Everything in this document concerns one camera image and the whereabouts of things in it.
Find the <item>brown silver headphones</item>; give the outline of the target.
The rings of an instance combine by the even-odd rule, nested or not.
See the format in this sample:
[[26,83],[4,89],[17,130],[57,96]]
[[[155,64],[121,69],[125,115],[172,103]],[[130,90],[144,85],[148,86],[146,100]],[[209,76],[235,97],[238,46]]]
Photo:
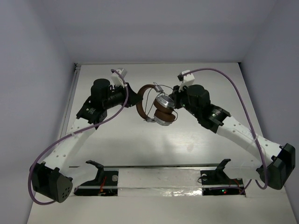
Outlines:
[[151,118],[146,114],[142,102],[136,105],[136,109],[139,116],[148,123],[157,123],[161,126],[169,126],[176,120],[176,116],[173,114],[174,112],[173,100],[168,95],[165,94],[161,85],[158,85],[157,83],[144,85],[139,89],[137,94],[144,96],[146,90],[148,89],[155,90],[157,93],[160,94],[155,98],[153,102],[153,105],[156,108],[154,113],[154,118]]

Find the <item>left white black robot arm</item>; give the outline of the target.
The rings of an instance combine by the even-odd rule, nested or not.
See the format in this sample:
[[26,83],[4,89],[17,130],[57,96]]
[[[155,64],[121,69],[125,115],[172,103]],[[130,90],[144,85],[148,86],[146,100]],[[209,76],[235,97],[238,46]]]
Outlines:
[[73,188],[73,177],[68,170],[70,160],[100,125],[141,101],[142,96],[128,83],[111,85],[107,79],[95,80],[70,132],[43,151],[43,154],[51,151],[47,157],[39,155],[31,165],[28,191],[32,201],[38,205],[64,202]]

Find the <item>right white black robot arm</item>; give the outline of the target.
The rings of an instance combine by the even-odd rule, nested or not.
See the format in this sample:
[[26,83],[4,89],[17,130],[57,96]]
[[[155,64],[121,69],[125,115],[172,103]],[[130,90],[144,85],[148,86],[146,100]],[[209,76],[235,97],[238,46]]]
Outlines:
[[294,146],[280,145],[253,133],[228,111],[212,104],[209,92],[201,85],[176,85],[170,97],[176,109],[184,108],[203,128],[234,142],[260,161],[252,175],[245,172],[245,176],[261,180],[272,189],[282,189],[295,168]]

